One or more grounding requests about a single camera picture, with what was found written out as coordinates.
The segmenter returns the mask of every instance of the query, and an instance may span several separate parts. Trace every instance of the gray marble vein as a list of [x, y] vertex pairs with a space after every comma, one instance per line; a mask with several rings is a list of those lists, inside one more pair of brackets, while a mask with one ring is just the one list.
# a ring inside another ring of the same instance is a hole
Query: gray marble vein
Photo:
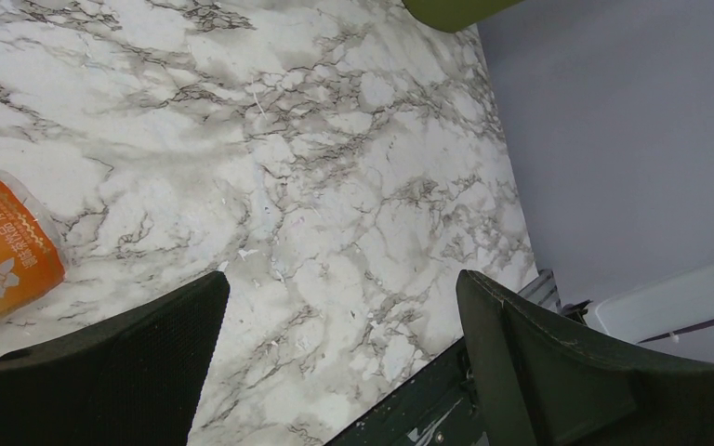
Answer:
[[220, 269], [190, 444], [323, 444], [536, 268], [474, 29], [396, 0], [0, 2], [0, 169], [62, 232], [0, 355]]

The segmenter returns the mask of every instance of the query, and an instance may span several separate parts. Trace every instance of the wall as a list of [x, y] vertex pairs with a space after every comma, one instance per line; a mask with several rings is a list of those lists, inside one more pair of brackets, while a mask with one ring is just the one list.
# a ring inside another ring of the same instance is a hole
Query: wall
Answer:
[[479, 28], [563, 301], [713, 263], [714, 1], [525, 0]]

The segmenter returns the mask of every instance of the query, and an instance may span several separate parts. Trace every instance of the white marble countertop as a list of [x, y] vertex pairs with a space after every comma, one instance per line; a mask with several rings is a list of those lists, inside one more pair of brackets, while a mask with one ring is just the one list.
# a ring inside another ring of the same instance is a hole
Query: white marble countertop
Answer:
[[0, 355], [212, 269], [190, 444], [321, 444], [461, 335], [457, 273], [535, 275], [474, 29], [398, 1], [0, 2], [0, 169], [67, 280]]

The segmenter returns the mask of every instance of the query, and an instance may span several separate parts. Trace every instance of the orange package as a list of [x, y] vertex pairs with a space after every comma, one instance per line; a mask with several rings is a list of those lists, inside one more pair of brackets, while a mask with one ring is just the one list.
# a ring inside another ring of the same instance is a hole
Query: orange package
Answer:
[[48, 218], [35, 217], [43, 213], [14, 177], [0, 172], [0, 317], [64, 279], [64, 259], [54, 244], [60, 237]]

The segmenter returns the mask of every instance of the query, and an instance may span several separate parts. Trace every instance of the marble tabletop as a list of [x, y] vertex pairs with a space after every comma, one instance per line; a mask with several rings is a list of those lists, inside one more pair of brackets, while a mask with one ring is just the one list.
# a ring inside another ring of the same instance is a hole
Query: marble tabletop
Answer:
[[194, 445], [322, 444], [536, 275], [474, 28], [396, 0], [0, 1], [0, 169], [66, 281], [0, 355], [220, 269]]

